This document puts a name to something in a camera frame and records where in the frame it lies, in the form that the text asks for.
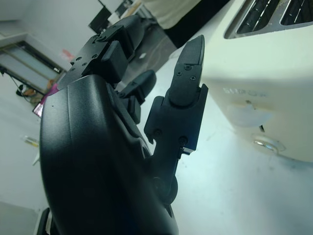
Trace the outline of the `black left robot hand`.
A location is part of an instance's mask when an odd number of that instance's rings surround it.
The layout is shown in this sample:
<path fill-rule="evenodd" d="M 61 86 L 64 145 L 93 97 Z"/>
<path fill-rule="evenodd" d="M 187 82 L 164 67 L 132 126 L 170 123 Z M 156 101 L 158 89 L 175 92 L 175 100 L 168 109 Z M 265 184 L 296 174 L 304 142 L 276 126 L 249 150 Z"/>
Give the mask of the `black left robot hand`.
<path fill-rule="evenodd" d="M 143 132 L 141 104 L 156 83 L 149 70 L 117 91 L 144 35 L 138 16 L 86 42 L 44 102 L 40 167 L 49 207 L 38 234 L 177 235 L 171 207 L 183 154 L 196 150 L 208 88 L 201 84 L 205 39 L 183 48 L 165 96 Z"/>

